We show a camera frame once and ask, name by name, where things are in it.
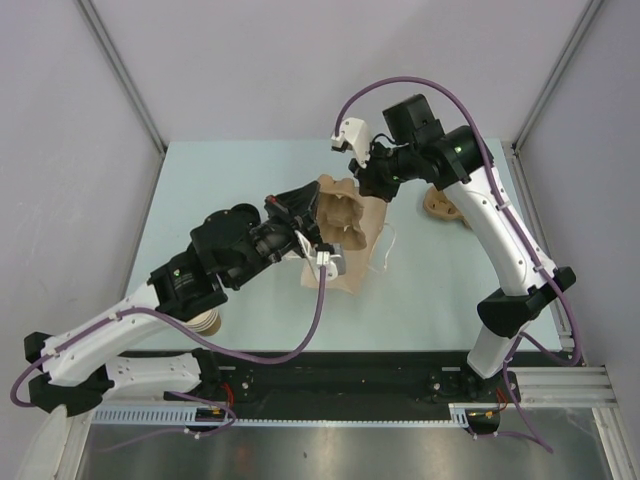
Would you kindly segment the brown paper takeout bag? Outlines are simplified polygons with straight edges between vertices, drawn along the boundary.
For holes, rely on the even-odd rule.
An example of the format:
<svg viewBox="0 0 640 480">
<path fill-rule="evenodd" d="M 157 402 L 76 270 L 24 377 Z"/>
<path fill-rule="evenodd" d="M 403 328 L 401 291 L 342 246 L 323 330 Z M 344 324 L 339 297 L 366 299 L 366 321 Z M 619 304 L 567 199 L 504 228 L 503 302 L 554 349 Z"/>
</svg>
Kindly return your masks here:
<svg viewBox="0 0 640 480">
<path fill-rule="evenodd" d="M 346 260 L 346 273 L 329 281 L 327 288 L 358 295 L 385 225 L 387 203 L 361 196 L 351 178 L 334 179 L 322 174 L 317 181 L 320 191 L 316 222 L 322 239 L 340 244 Z"/>
</svg>

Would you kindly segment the stack of brown paper cups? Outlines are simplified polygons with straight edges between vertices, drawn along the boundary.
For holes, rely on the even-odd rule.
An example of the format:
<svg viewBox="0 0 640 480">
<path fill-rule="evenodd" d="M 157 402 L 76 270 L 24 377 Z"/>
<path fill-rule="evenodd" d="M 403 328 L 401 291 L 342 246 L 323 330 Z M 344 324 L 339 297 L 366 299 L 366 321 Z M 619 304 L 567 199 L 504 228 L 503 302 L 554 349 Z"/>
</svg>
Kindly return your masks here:
<svg viewBox="0 0 640 480">
<path fill-rule="evenodd" d="M 187 327 L 204 337 L 215 335 L 221 325 L 220 313 L 217 309 L 210 309 L 195 316 L 186 323 Z"/>
</svg>

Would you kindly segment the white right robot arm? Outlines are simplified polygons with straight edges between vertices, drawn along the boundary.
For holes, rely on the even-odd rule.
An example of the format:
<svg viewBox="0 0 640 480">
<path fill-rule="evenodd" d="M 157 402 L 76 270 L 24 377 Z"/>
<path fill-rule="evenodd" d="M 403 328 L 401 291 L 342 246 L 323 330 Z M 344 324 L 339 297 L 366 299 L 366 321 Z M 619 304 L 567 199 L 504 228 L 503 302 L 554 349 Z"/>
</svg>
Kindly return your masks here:
<svg viewBox="0 0 640 480">
<path fill-rule="evenodd" d="M 482 328 L 461 388 L 469 399 L 484 401 L 496 391 L 496 376 L 520 334 L 575 284 L 576 275 L 557 266 L 526 229 L 470 124 L 445 131 L 422 94 L 387 108 L 383 117 L 390 146 L 365 121 L 347 118 L 338 121 L 332 147 L 353 152 L 349 169 L 361 195 L 391 202 L 402 184 L 423 180 L 445 194 L 476 234 L 499 287 L 477 306 Z"/>
</svg>

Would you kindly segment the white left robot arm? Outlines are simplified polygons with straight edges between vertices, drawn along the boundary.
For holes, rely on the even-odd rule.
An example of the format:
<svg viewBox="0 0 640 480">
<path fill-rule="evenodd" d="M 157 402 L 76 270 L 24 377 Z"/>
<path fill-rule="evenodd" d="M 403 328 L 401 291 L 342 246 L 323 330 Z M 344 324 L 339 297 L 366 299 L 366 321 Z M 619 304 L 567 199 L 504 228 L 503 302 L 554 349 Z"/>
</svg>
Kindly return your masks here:
<svg viewBox="0 0 640 480">
<path fill-rule="evenodd" d="M 184 251 L 116 305 L 64 334 L 28 335 L 29 366 L 11 388 L 12 402 L 47 413 L 62 406 L 72 417 L 112 398 L 214 397 L 216 356 L 236 354 L 205 339 L 218 307 L 287 254 L 317 256 L 319 193 L 312 181 L 269 195 L 265 219 L 251 204 L 216 211 L 191 231 Z"/>
</svg>

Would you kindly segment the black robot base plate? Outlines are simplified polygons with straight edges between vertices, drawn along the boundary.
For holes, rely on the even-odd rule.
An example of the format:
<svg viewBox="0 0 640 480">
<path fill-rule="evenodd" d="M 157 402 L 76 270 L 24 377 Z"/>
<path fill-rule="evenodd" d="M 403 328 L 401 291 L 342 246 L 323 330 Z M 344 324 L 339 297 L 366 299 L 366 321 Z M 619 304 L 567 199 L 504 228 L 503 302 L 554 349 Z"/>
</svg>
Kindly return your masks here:
<svg viewBox="0 0 640 480">
<path fill-rule="evenodd" d="M 242 420 L 435 420 L 449 403 L 520 396 L 514 374 L 482 380 L 464 352 L 305 352 L 279 365 L 193 353 L 202 371 L 188 393 L 230 399 Z"/>
</svg>

